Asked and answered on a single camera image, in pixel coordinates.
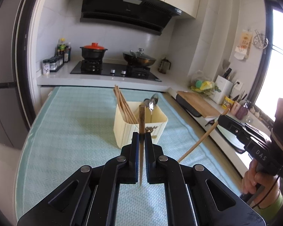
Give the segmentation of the person's right hand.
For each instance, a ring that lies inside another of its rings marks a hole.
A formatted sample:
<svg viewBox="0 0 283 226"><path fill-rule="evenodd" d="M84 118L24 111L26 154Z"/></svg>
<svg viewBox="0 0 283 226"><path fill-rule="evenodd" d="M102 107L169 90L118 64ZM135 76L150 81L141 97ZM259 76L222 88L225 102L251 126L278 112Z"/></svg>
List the person's right hand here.
<svg viewBox="0 0 283 226"><path fill-rule="evenodd" d="M249 170L244 174L242 179L242 193L255 194L256 185L264 187L263 191L254 199L254 203L259 204L260 208L266 208L272 205L280 195L280 182L276 176L257 172L258 161L253 159L249 165Z"/></svg>

